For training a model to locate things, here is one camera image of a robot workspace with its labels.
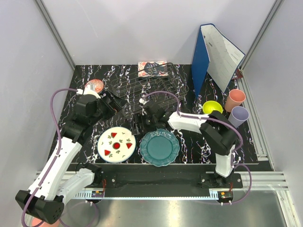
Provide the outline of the white plate with red pattern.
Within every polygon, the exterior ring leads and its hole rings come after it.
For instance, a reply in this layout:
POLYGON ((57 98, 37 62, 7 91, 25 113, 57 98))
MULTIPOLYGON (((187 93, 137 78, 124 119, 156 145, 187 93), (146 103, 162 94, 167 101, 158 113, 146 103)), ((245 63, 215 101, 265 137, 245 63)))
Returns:
POLYGON ((135 151, 136 139, 130 130, 113 127, 104 131, 98 140, 98 154, 109 163, 122 163, 135 151))

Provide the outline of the blue white patterned bowl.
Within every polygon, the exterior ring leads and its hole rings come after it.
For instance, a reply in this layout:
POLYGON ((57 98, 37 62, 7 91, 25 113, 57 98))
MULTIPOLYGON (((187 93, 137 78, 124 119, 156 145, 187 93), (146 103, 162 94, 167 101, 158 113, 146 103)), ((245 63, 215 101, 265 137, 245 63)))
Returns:
POLYGON ((91 90, 100 93, 104 89, 104 83, 100 79, 92 79, 86 83, 85 87, 89 87, 91 90))

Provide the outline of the teal scalloped plate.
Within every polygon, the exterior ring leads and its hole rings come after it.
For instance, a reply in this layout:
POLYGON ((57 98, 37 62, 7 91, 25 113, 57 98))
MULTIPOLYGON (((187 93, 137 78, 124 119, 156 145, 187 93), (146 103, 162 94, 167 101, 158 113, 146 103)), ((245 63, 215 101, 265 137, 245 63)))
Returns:
POLYGON ((168 130, 158 129, 147 133, 140 142, 143 160, 156 167, 173 163, 180 151, 179 141, 168 130))

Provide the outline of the wire dish rack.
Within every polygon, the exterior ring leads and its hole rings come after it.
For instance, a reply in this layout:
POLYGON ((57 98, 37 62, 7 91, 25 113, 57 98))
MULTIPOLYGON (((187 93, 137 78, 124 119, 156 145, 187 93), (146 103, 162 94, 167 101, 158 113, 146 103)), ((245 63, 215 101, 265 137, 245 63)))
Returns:
POLYGON ((173 93, 179 100, 182 100, 189 88, 174 64, 167 63, 168 75, 161 77, 138 77, 138 71, 127 73, 123 76, 116 76, 110 80, 110 90, 119 98, 127 101, 122 109, 122 113, 126 118, 132 118, 142 109, 139 99, 145 95, 147 101, 154 101, 160 107, 166 109, 176 103, 176 99, 168 94, 151 94, 152 92, 165 91, 173 93))

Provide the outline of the yellow-green bowl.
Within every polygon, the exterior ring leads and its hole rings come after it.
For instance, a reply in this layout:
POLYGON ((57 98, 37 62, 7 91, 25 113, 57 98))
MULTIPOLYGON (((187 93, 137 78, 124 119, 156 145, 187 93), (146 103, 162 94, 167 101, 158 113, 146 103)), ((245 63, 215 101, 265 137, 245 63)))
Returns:
POLYGON ((202 110, 204 114, 211 114, 213 111, 223 113, 223 107, 216 101, 206 101, 202 106, 202 110))

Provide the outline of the lavender plastic cup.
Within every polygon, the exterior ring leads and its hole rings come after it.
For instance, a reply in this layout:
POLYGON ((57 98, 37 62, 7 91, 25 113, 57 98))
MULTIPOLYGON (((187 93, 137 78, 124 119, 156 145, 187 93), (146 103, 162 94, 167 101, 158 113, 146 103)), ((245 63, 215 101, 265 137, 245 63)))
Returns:
POLYGON ((238 128, 249 118, 248 110, 243 106, 236 106, 232 109, 228 121, 235 127, 238 128))

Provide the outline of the pink plastic cup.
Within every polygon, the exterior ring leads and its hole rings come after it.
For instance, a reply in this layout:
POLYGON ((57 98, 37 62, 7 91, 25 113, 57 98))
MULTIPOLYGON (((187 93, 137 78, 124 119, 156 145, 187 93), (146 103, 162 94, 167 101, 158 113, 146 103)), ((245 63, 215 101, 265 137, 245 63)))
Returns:
POLYGON ((227 112, 230 113, 234 107, 241 105, 245 99, 246 95, 243 91, 239 89, 233 89, 228 94, 224 108, 227 112))

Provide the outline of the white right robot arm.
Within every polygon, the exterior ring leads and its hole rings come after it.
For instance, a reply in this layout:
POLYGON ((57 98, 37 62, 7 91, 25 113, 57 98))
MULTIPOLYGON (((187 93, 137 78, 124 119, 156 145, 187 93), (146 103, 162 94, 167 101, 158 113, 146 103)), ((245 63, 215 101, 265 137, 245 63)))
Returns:
POLYGON ((188 114, 165 111, 157 104, 146 103, 134 114, 133 134, 146 134, 156 129, 186 130, 201 134, 215 153, 215 182, 226 187, 232 182, 232 156, 242 147, 243 138, 238 130, 219 111, 211 114, 188 114))

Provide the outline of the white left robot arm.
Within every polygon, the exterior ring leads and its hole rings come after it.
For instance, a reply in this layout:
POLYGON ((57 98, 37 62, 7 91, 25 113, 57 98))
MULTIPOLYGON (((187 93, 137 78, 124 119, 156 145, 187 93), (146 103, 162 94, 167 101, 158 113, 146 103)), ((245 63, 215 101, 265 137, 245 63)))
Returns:
POLYGON ((86 186, 98 187, 103 183, 102 169, 95 164, 85 163, 68 181, 61 184, 70 163, 92 134, 93 126, 100 120, 108 120, 121 111, 127 101, 109 91, 100 94, 90 89, 71 89, 79 95, 71 118, 57 128, 56 147, 42 172, 27 190, 15 196, 22 208, 21 223, 26 226, 25 215, 40 220, 37 224, 56 223, 65 205, 86 186))

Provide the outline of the little women book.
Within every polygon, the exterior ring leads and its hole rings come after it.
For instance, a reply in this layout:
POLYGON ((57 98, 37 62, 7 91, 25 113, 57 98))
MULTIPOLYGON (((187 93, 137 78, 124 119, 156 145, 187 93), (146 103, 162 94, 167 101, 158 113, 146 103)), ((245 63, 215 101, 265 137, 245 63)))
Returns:
POLYGON ((140 61, 138 62, 138 77, 161 77, 167 76, 166 61, 140 61))

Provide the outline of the blue file binder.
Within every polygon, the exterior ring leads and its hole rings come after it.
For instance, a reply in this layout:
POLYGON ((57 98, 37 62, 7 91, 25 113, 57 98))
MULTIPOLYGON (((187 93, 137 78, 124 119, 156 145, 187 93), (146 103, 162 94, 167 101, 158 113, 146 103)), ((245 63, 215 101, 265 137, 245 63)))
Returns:
POLYGON ((226 38, 214 24, 200 25, 191 63, 196 97, 207 74, 224 92, 245 54, 226 38))

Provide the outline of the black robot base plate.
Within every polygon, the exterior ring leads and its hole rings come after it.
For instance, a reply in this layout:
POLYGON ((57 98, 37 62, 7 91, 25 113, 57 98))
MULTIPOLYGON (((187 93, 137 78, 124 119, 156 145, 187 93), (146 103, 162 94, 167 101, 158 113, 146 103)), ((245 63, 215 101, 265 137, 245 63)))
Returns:
POLYGON ((202 188, 243 188, 241 175, 232 173, 226 179, 215 173, 214 164, 93 164, 102 171, 109 187, 127 184, 186 184, 202 188))

